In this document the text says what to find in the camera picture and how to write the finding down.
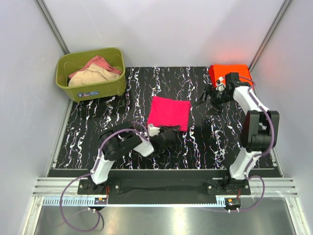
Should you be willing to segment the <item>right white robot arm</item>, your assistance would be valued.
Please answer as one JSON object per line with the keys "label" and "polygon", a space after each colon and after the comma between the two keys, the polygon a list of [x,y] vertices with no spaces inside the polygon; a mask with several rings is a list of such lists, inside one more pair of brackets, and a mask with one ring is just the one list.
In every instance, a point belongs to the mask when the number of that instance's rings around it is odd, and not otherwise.
{"label": "right white robot arm", "polygon": [[240,134],[241,150],[235,162],[229,167],[229,178],[222,181],[224,192],[233,194],[240,187],[238,180],[247,180],[256,161],[270,153],[277,143],[280,115],[267,108],[256,96],[253,86],[222,85],[215,88],[207,84],[196,104],[210,98],[213,110],[211,115],[220,114],[223,104],[235,101],[245,113],[245,120]]}

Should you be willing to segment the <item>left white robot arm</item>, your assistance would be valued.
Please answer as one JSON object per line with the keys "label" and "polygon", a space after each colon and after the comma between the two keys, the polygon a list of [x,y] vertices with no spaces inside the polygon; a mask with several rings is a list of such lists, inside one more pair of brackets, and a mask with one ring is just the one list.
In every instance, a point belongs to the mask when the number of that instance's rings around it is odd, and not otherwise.
{"label": "left white robot arm", "polygon": [[99,137],[95,164],[90,170],[89,189],[96,194],[105,190],[114,162],[131,151],[145,158],[156,158],[176,143],[180,125],[155,127],[127,121],[105,130]]}

